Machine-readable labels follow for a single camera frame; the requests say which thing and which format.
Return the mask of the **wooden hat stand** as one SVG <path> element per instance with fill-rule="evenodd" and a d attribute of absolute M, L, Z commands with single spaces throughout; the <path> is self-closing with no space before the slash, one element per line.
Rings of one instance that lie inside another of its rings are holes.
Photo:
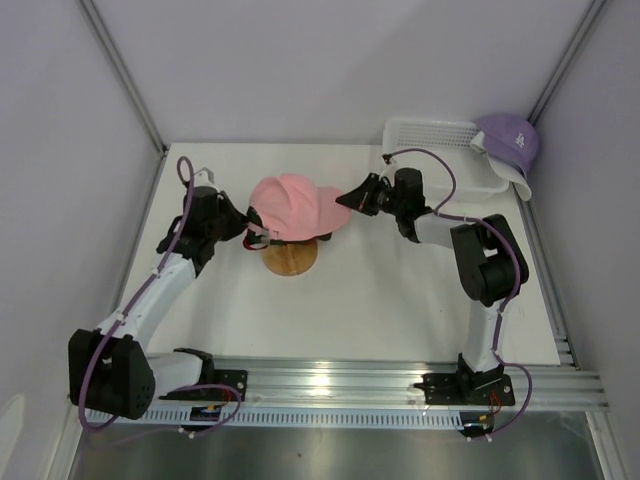
<path fill-rule="evenodd" d="M 263 250 L 262 260 L 273 274 L 283 277 L 301 275 L 310 270 L 318 257 L 318 243 L 310 240 L 303 243 L 271 245 Z"/>

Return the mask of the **lavender LA baseball cap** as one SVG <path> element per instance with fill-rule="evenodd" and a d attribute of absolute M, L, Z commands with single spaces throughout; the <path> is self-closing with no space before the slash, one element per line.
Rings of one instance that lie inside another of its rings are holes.
<path fill-rule="evenodd" d="M 514 166 L 528 180 L 540 149 L 539 135 L 525 118 L 510 113 L 493 113 L 475 121 L 479 132 L 486 136 L 489 153 Z"/>

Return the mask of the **pink baseball cap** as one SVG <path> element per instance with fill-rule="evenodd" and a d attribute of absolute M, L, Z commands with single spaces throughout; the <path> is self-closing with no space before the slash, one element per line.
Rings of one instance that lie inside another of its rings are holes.
<path fill-rule="evenodd" d="M 308 177 L 282 174 L 266 177 L 251 192 L 248 231 L 269 240 L 300 242 L 344 227 L 351 211 L 336 202 L 342 192 L 318 187 Z"/>

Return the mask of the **red LA baseball cap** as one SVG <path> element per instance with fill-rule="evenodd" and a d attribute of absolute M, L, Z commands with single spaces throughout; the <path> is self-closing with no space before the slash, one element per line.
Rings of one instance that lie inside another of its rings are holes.
<path fill-rule="evenodd" d="M 249 251 L 260 251 L 270 246 L 268 237 L 258 235 L 257 233 L 248 230 L 245 238 L 243 239 L 243 247 Z"/>

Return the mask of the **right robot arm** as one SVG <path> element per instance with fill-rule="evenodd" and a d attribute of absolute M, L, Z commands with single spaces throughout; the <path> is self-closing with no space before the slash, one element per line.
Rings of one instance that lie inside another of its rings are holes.
<path fill-rule="evenodd" d="M 528 280 L 528 265 L 506 218 L 456 217 L 429 207 L 422 173 L 398 169 L 394 179 L 371 173 L 336 203 L 367 216 L 392 215 L 400 235 L 417 244 L 453 251 L 458 278 L 471 300 L 466 343 L 452 374 L 425 374 L 414 386 L 429 405 L 486 405 L 506 394 L 513 405 L 510 378 L 498 358 L 504 303 L 519 294 Z"/>

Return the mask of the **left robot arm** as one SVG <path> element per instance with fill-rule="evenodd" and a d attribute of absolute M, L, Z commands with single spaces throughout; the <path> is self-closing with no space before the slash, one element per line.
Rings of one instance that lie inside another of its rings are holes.
<path fill-rule="evenodd" d="M 157 398 L 240 395 L 218 383 L 211 354 L 183 347 L 150 355 L 147 347 L 174 302 L 213 258 L 216 244 L 241 235 L 246 224 L 225 192 L 188 188 L 184 212 L 159 243 L 149 277 L 96 328 L 79 329 L 68 342 L 69 395 L 79 411 L 137 420 Z"/>

